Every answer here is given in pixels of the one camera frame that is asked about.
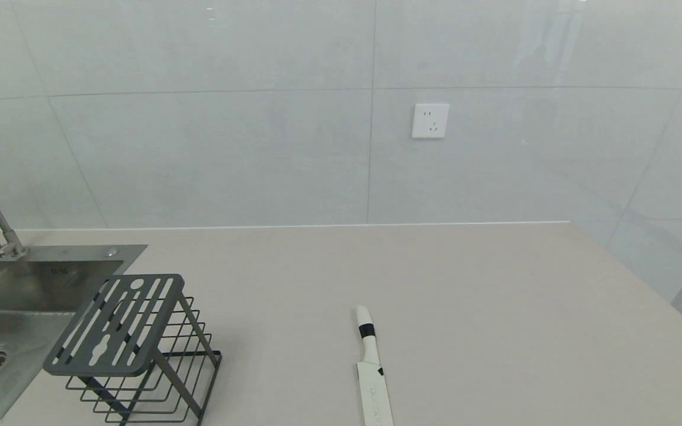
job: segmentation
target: kitchen sink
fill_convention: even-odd
[[[0,419],[40,372],[73,314],[146,246],[36,246],[0,259]]]

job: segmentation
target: knife holder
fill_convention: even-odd
[[[107,423],[201,424],[222,361],[180,275],[113,275],[44,362]],[[200,383],[201,376],[209,377]]]

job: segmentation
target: white electrical socket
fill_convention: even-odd
[[[449,104],[417,104],[412,120],[413,138],[446,137],[446,121],[449,119]]]

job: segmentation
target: knife block slots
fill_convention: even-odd
[[[106,423],[200,425],[222,355],[184,297],[181,275],[113,275],[78,310],[44,362],[69,376]],[[200,385],[202,374],[209,375]]]

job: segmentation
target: countertop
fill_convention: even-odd
[[[682,426],[682,316],[571,224],[29,231],[149,248],[224,361],[204,424],[362,425],[354,307],[373,315],[397,426]],[[102,416],[41,372],[4,419]]]

